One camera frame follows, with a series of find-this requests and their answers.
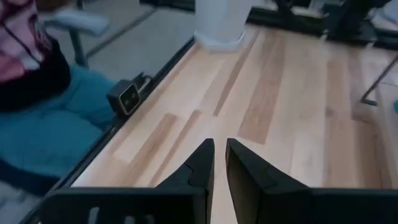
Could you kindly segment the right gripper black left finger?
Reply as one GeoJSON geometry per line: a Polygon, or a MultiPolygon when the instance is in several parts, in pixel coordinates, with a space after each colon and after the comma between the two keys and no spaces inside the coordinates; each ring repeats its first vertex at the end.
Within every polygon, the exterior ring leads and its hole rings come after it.
{"type": "Polygon", "coordinates": [[[39,210],[40,224],[210,224],[215,145],[204,140],[156,187],[56,190],[39,210]]]}

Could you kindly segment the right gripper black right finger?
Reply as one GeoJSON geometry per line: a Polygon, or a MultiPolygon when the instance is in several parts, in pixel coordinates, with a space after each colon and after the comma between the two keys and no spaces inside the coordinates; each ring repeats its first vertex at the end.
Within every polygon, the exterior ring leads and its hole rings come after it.
{"type": "Polygon", "coordinates": [[[398,190],[311,188],[232,138],[226,173],[238,224],[398,224],[398,190]]]}

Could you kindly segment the person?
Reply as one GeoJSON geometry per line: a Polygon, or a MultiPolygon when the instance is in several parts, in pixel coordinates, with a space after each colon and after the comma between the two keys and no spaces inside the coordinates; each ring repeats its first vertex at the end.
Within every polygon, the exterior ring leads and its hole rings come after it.
{"type": "Polygon", "coordinates": [[[0,0],[0,180],[45,195],[115,114],[114,82],[71,66],[39,19],[43,0],[0,0]]]}

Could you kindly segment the office chair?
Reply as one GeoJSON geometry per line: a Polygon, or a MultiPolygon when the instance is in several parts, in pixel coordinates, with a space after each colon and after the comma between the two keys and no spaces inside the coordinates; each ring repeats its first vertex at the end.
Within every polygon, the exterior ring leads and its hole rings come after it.
{"type": "Polygon", "coordinates": [[[42,17],[46,27],[66,30],[69,33],[76,64],[88,67],[80,34],[103,35],[109,27],[109,19],[84,10],[84,0],[77,0],[76,7],[64,7],[42,17]]]}

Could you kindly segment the white plant pot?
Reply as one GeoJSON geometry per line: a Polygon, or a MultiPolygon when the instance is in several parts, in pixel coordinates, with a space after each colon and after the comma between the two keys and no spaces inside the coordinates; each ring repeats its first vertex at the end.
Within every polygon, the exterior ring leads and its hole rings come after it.
{"type": "Polygon", "coordinates": [[[195,0],[196,42],[212,51],[235,51],[251,8],[252,0],[195,0]]]}

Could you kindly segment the black frame wooden shelf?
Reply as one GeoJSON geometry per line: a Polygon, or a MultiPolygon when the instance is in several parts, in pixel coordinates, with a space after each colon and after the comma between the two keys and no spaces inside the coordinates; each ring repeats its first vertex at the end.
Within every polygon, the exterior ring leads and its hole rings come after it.
{"type": "Polygon", "coordinates": [[[377,77],[374,83],[366,90],[363,96],[360,99],[360,102],[369,106],[378,106],[377,101],[370,100],[368,96],[372,91],[374,91],[377,86],[382,82],[382,80],[388,75],[388,73],[392,70],[394,65],[398,62],[398,54],[392,59],[392,61],[388,64],[388,66],[382,71],[382,73],[377,77]]]}

